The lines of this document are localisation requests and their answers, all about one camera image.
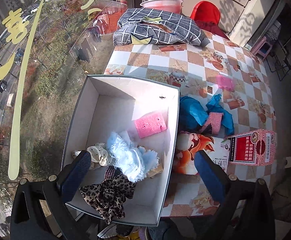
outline brown scrunchie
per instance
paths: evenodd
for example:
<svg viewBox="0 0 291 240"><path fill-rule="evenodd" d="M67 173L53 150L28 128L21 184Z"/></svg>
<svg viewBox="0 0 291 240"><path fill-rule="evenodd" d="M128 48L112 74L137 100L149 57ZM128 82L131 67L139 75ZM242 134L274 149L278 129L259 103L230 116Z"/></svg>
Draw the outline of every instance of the brown scrunchie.
<svg viewBox="0 0 291 240"><path fill-rule="evenodd" d="M101 184L80 187L84 200L98 210L110 224L114 217L124 218L123 203L132 199L136 183L130 182L122 173L113 179L105 179Z"/></svg>

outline tablecloth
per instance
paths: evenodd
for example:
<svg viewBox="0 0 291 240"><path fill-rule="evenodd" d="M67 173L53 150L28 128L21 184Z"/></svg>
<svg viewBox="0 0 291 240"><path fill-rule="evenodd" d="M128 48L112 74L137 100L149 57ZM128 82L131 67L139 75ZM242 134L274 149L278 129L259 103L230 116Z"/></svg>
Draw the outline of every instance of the tablecloth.
<svg viewBox="0 0 291 240"><path fill-rule="evenodd" d="M235 134L260 128L276 132L275 111L263 62L233 42L205 33L210 40L205 48L188 44L116 46L104 73L176 85L181 96L195 98L205 109L214 94L221 94L221 105L232 114ZM234 92L218 88L219 73L232 77ZM229 163L227 173L253 182L263 178L271 191L276 166L276 161L258 167ZM199 175L172 172L161 216L213 214L218 206Z"/></svg>

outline light blue fluffy scrunchie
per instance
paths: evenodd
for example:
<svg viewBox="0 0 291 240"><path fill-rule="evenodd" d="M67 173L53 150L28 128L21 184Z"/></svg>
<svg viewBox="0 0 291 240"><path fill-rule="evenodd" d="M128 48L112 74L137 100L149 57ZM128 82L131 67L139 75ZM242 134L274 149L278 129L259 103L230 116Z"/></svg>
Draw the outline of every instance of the light blue fluffy scrunchie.
<svg viewBox="0 0 291 240"><path fill-rule="evenodd" d="M159 165L158 153L143 147L135 147L127 132L123 134L128 141L115 132L111 133L107 141L107 150L114 158L113 166L120 168L131 182L143 180L150 170Z"/></svg>

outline metal screw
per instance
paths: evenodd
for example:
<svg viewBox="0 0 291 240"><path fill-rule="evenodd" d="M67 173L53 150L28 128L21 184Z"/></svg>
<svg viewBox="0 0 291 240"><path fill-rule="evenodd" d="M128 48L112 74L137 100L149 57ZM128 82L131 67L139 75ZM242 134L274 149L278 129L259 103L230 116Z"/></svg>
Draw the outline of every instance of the metal screw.
<svg viewBox="0 0 291 240"><path fill-rule="evenodd" d="M27 182L27 179L21 179L21 180L20 180L20 184L21 184L21 185L24 185L26 182Z"/></svg>
<svg viewBox="0 0 291 240"><path fill-rule="evenodd" d="M56 180L56 175L51 175L51 176L49 177L49 180L50 180L50 181L55 181L55 180Z"/></svg>
<svg viewBox="0 0 291 240"><path fill-rule="evenodd" d="M230 174L229 175L229 179L232 180L232 181L235 181L235 180L238 179L238 177L236 175L234 175L234 174Z"/></svg>
<svg viewBox="0 0 291 240"><path fill-rule="evenodd" d="M258 179L258 182L259 182L261 185L264 185L264 183L265 183L264 179Z"/></svg>

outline gray plaid fabric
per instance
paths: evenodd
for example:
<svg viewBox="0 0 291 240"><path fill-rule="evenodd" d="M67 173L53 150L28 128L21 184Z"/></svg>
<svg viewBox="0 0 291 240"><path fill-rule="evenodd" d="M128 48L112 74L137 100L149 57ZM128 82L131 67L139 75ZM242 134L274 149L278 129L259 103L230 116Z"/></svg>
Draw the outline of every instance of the gray plaid fabric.
<svg viewBox="0 0 291 240"><path fill-rule="evenodd" d="M159 22L148 18L161 17ZM159 27L144 23L162 25L169 29L167 33ZM151 8L128 9L119 19L119 30L113 34L114 45L131 44L131 35L142 40L151 37L149 44L173 44L178 41L191 45L201 45L207 39L204 32L187 16Z"/></svg>

